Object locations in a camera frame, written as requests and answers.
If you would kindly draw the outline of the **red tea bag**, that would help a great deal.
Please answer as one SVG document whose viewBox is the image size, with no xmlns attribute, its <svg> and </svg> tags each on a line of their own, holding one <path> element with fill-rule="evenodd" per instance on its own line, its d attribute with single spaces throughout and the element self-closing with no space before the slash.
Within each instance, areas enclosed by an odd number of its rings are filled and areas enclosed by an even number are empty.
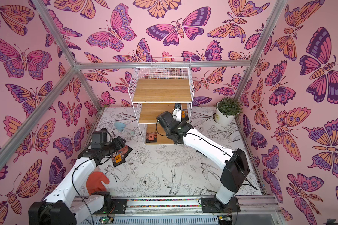
<svg viewBox="0 0 338 225">
<path fill-rule="evenodd" d="M 145 138 L 146 144 L 157 143 L 157 133 L 156 132 L 147 132 Z"/>
<path fill-rule="evenodd" d="M 118 151 L 118 154 L 120 154 L 121 158 L 123 159 L 126 158 L 131 151 L 132 148 L 126 145 L 125 147 L 123 147 L 121 150 Z"/>
</svg>

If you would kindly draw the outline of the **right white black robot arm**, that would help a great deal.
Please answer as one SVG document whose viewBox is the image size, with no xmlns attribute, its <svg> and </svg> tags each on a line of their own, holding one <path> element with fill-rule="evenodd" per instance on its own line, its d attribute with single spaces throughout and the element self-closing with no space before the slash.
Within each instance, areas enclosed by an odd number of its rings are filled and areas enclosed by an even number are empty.
<svg viewBox="0 0 338 225">
<path fill-rule="evenodd" d="M 209 205 L 219 210 L 228 207 L 230 200 L 239 191 L 250 173 L 245 152 L 241 149 L 232 150 L 217 144 L 205 137 L 191 124 L 174 119 L 165 111 L 156 117 L 157 124 L 163 128 L 164 136 L 174 144 L 189 146 L 213 161 L 221 170 L 221 186 Z"/>
</svg>

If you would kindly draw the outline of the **orange tea bag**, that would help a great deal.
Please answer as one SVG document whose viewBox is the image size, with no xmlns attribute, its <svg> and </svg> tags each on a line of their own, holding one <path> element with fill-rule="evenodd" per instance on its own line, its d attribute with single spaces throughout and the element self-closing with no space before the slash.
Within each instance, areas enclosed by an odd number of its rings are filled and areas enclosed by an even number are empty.
<svg viewBox="0 0 338 225">
<path fill-rule="evenodd" d="M 188 109 L 182 109 L 181 118 L 184 121 L 188 121 L 189 120 Z"/>
<path fill-rule="evenodd" d="M 126 158 L 126 154 L 122 153 L 122 152 L 117 152 L 116 154 L 114 154 L 114 156 L 112 157 L 112 164 L 113 167 L 117 167 L 123 163 L 125 163 L 125 158 Z"/>
</svg>

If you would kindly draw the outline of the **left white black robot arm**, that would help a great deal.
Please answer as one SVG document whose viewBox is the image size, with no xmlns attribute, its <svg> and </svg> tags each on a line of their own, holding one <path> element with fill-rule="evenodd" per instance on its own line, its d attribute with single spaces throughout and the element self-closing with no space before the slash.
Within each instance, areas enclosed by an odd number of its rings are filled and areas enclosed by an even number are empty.
<svg viewBox="0 0 338 225">
<path fill-rule="evenodd" d="M 104 180 L 94 177 L 94 171 L 100 162 L 126 146 L 126 141 L 116 137 L 108 143 L 92 143 L 79 158 L 74 167 L 61 181 L 58 187 L 41 202 L 34 202 L 29 208 L 31 225 L 78 225 L 98 211 L 112 212 L 115 204 L 111 194 L 105 188 L 95 187 L 88 199 L 82 199 L 73 206 L 79 188 L 89 181 L 102 184 Z"/>
</svg>

